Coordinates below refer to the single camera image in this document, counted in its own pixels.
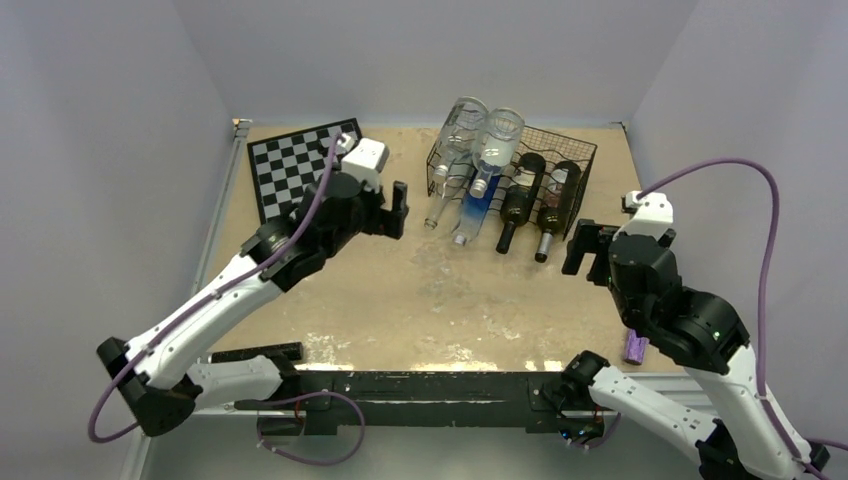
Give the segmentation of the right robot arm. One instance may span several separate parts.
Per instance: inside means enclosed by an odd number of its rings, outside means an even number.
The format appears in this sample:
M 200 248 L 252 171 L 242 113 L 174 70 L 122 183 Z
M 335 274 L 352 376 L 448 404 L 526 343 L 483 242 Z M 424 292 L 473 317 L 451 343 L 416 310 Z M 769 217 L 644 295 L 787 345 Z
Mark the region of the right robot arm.
M 608 288 L 627 327 L 685 369 L 713 413 L 671 400 L 591 351 L 578 354 L 562 372 L 562 404 L 592 403 L 631 418 L 684 453 L 704 479 L 821 475 L 827 448 L 804 439 L 779 408 L 764 406 L 743 321 L 726 300 L 683 284 L 673 239 L 670 228 L 652 237 L 581 219 L 562 271 L 575 274 L 583 257 L 593 254 L 588 280 Z

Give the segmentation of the blue rectangular glass bottle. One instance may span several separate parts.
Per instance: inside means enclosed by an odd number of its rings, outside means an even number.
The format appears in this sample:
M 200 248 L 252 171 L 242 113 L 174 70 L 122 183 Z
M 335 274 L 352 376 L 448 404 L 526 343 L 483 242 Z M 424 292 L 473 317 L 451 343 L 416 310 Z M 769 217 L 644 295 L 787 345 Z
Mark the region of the blue rectangular glass bottle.
M 497 185 L 490 184 L 481 198 L 472 196 L 470 192 L 464 195 L 460 217 L 452 231 L 455 244 L 466 246 L 479 235 L 496 190 Z

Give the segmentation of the clear glass bottle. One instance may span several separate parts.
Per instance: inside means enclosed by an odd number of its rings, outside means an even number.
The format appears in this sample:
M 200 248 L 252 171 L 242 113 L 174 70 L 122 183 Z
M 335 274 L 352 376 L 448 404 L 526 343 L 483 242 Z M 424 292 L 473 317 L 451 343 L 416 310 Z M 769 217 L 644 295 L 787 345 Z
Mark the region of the clear glass bottle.
M 429 209 L 424 220 L 427 229 L 435 229 L 447 205 L 465 190 L 467 179 L 450 176 L 444 180 L 435 180 L 430 198 Z

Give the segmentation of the dark green wine bottle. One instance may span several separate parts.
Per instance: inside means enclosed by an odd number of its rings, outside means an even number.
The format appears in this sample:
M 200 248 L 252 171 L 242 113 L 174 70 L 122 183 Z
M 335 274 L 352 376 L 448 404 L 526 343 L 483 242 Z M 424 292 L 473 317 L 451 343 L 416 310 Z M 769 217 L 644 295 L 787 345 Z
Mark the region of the dark green wine bottle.
M 519 158 L 500 209 L 503 228 L 497 253 L 506 254 L 516 230 L 528 222 L 545 169 L 546 161 L 538 153 L 525 153 Z

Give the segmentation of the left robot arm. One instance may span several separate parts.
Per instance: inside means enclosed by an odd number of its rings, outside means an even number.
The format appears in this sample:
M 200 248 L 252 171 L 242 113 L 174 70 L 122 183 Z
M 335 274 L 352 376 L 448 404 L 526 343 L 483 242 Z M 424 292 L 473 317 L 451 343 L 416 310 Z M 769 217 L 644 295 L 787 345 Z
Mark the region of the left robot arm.
M 239 401 L 266 401 L 284 409 L 297 399 L 298 382 L 280 354 L 203 364 L 200 356 L 265 304 L 319 272 L 354 236 L 402 237 L 409 212 L 407 186 L 382 188 L 332 171 L 310 185 L 301 202 L 265 224 L 201 291 L 147 332 L 110 337 L 97 348 L 136 427 L 150 437 L 181 425 L 199 409 Z

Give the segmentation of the clear round flask bottle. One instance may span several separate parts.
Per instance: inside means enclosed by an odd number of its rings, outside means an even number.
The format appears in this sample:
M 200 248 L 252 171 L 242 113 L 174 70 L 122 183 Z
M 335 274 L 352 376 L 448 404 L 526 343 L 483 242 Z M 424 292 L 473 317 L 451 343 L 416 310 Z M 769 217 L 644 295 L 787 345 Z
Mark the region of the clear round flask bottle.
M 488 113 L 472 147 L 476 169 L 469 185 L 472 197 L 482 198 L 494 178 L 511 163 L 524 127 L 524 117 L 514 109 L 501 107 Z

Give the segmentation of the black wire wine rack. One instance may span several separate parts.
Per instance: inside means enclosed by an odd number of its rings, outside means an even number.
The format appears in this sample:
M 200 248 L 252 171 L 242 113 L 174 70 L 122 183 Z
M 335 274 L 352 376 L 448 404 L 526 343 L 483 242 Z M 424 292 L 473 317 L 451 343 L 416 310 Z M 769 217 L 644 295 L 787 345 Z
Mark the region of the black wire wine rack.
M 528 127 L 513 110 L 488 111 L 461 97 L 428 158 L 425 225 L 436 228 L 448 203 L 460 199 L 455 243 L 475 239 L 486 215 L 497 211 L 503 224 L 497 251 L 507 253 L 517 229 L 533 223 L 541 232 L 537 258 L 544 261 L 576 218 L 596 149 Z

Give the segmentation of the round clear bottle silver cap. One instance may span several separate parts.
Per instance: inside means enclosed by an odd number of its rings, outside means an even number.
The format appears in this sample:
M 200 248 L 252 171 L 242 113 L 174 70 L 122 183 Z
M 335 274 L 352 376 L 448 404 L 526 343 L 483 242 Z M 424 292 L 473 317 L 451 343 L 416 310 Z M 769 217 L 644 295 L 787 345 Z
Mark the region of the round clear bottle silver cap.
M 439 134 L 435 182 L 444 183 L 452 163 L 471 150 L 487 115 L 487 106 L 476 97 L 461 96 L 455 101 Z

